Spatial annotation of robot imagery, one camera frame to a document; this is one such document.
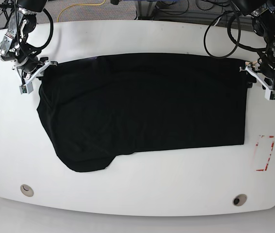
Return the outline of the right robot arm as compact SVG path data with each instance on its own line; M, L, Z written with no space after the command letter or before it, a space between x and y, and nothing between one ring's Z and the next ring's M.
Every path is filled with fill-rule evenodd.
M13 0L9 4L12 12L9 16L7 31L0 43L0 59L14 62L22 84L25 84L27 76L44 65L45 60L38 59L37 56L49 45L53 36L53 19L45 8L47 2L47 0ZM37 25L36 15L41 12L49 19L49 36L42 46L35 47L27 40L29 33Z

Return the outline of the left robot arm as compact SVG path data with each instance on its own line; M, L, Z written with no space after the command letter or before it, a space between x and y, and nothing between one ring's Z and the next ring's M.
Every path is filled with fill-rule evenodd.
M267 100L275 100L275 0L230 0L231 14L227 22L227 34L235 45L233 51L241 48L255 52L259 57L255 62L247 62L242 68L255 77L262 85ZM254 48L240 43L240 16L249 16L254 33L262 37L266 43L263 48Z

